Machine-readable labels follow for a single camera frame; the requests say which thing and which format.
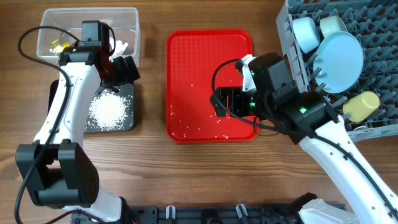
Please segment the light blue plate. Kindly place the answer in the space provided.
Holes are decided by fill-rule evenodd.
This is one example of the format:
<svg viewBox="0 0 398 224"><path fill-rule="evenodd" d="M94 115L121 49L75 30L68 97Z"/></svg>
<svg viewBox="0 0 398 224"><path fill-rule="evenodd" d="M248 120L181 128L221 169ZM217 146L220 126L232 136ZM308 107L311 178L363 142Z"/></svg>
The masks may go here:
<svg viewBox="0 0 398 224"><path fill-rule="evenodd" d="M348 32L335 32L325 38L317 49L313 69L320 69L315 76L317 84L325 85L327 93L341 93L358 80L364 65L363 48Z"/></svg>

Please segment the yellow plastic cup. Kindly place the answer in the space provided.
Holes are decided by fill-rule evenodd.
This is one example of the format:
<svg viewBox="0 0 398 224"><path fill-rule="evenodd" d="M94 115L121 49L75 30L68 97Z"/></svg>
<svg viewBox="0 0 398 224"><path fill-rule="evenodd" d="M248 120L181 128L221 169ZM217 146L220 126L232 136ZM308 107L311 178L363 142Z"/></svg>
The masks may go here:
<svg viewBox="0 0 398 224"><path fill-rule="evenodd" d="M350 114L348 119L352 122L362 122L376 111L380 104L381 101L377 94L365 91L346 101L343 105L343 113Z"/></svg>

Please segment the yellow snack wrapper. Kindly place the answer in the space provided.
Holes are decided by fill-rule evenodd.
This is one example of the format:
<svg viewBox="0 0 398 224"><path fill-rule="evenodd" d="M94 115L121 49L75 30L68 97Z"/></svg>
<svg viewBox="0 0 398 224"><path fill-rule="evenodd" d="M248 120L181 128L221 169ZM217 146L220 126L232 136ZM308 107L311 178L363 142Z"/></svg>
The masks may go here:
<svg viewBox="0 0 398 224"><path fill-rule="evenodd" d="M59 40L54 40L52 41L52 46L49 49L49 52L52 55L60 55L63 52L63 50L69 46L70 44L68 42L60 43Z"/></svg>

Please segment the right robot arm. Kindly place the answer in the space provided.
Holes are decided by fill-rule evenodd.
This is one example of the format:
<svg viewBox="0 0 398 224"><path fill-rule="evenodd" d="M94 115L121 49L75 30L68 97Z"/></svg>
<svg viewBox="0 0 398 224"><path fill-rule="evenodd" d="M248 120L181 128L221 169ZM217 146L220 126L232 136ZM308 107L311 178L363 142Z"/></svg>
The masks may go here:
<svg viewBox="0 0 398 224"><path fill-rule="evenodd" d="M277 53L247 55L233 63L249 88L216 87L211 103L218 116L230 116L260 129L287 135L328 174L360 223L397 223L397 194L379 177L345 130L344 119L318 92L299 92L285 60Z"/></svg>

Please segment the green bowl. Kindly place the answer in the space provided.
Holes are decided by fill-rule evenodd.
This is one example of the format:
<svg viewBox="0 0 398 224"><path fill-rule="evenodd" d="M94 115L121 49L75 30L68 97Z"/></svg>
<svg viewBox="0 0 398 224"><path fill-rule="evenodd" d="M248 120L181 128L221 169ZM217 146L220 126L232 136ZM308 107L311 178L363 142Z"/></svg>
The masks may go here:
<svg viewBox="0 0 398 224"><path fill-rule="evenodd" d="M347 32L343 20L339 16L330 16L320 20L320 30L324 38L335 32Z"/></svg>

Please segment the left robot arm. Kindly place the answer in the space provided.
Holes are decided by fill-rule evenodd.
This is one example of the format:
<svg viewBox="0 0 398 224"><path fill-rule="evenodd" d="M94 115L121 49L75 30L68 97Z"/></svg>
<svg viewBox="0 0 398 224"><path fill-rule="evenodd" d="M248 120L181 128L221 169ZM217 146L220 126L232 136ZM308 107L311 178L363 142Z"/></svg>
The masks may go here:
<svg viewBox="0 0 398 224"><path fill-rule="evenodd" d="M45 123L31 144L17 147L15 160L24 192L38 207L77 213L98 223L138 223L126 200L100 186L98 171L83 150L90 105L99 88L117 91L139 72L132 57L115 57L113 29L83 21L81 37L64 48L55 69L60 78Z"/></svg>

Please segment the light blue bowl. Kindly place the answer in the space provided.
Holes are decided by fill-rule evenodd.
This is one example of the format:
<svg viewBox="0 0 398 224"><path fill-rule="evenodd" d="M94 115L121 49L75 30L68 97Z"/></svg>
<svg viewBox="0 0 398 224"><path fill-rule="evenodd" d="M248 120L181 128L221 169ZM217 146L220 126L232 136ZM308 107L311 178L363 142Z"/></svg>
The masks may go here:
<svg viewBox="0 0 398 224"><path fill-rule="evenodd" d="M293 20L293 31L296 41L304 53L309 53L320 45L317 27L310 17Z"/></svg>

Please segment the white tissue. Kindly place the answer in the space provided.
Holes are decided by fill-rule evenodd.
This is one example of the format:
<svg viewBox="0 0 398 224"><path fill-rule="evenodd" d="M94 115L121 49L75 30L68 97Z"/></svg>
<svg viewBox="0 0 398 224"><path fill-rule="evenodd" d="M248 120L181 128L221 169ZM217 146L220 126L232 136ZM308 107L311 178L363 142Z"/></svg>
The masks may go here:
<svg viewBox="0 0 398 224"><path fill-rule="evenodd" d="M111 50L113 50L114 47L116 47L112 56L109 57L110 59L122 56L128 47L128 43L122 42L121 40L117 40L116 44L114 44L114 39L112 37L109 38L109 43Z"/></svg>

